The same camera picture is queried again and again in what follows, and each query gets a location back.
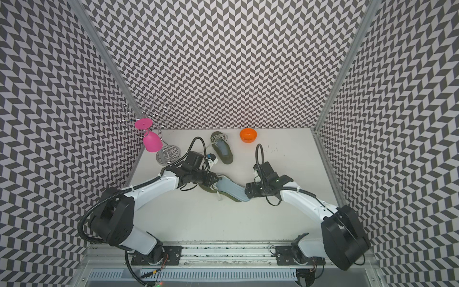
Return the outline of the grey-blue insole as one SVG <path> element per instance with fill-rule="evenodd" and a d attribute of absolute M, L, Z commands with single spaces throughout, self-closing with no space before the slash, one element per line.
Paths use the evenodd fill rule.
<path fill-rule="evenodd" d="M 229 178 L 220 178 L 214 186 L 219 193 L 223 193 L 224 195 L 228 196 L 229 198 L 237 202 L 250 201 L 250 198 L 248 198 L 248 196 L 245 193 L 245 187 L 236 184 Z"/>

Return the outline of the olive green sandal with laces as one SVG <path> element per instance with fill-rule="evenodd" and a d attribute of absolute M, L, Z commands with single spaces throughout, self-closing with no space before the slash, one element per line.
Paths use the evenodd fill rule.
<path fill-rule="evenodd" d="M 228 143 L 228 135 L 222 132 L 213 132 L 210 137 L 211 146 L 223 164 L 230 165 L 234 160 L 232 150 Z"/>

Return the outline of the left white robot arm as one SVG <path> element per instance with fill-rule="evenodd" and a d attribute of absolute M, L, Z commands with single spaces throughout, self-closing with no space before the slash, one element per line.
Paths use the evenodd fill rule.
<path fill-rule="evenodd" d="M 179 161 L 163 167 L 153 179 L 123 189 L 106 189 L 80 219 L 79 236 L 87 242 L 107 243 L 142 255 L 149 264 L 158 264 L 164 258 L 163 244 L 134 225 L 135 213 L 162 194 L 187 184 L 211 186 L 217 183 L 219 178 L 210 170 L 217 161 L 214 154 L 190 151 Z"/>

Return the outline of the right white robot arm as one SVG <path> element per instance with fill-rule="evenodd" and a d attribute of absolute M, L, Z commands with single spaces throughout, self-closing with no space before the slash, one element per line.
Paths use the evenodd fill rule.
<path fill-rule="evenodd" d="M 304 233 L 292 242 L 292 253 L 297 262 L 304 258 L 328 258 L 339 269 L 347 271 L 370 249 L 369 237 L 353 208 L 320 200 L 291 177 L 278 176 L 269 162 L 256 164 L 253 169 L 258 180 L 246 184 L 248 198 L 277 197 L 306 214 L 320 227 L 318 239 Z"/>

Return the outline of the pink plastic wine glass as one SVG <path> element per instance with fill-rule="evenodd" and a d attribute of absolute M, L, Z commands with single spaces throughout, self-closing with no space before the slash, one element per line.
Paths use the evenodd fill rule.
<path fill-rule="evenodd" d="M 136 121 L 135 128 L 144 131 L 143 144 L 145 149 L 150 153 L 157 153 L 163 148 L 163 142 L 160 136 L 153 132 L 153 121 L 150 118 L 141 118 Z"/>

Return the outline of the orange bowl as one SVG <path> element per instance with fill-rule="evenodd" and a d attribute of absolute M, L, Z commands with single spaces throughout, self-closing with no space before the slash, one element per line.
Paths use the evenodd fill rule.
<path fill-rule="evenodd" d="M 257 139 L 257 131 L 252 128 L 245 128 L 240 131 L 240 139 L 244 143 L 252 143 Z"/>

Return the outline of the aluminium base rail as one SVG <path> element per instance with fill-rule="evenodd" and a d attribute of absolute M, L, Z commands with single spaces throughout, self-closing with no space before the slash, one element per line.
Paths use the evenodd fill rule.
<path fill-rule="evenodd" d="M 385 287 L 371 251 L 343 271 L 329 259 L 298 264 L 286 242 L 172 242 L 166 263 L 92 245 L 72 287 Z"/>

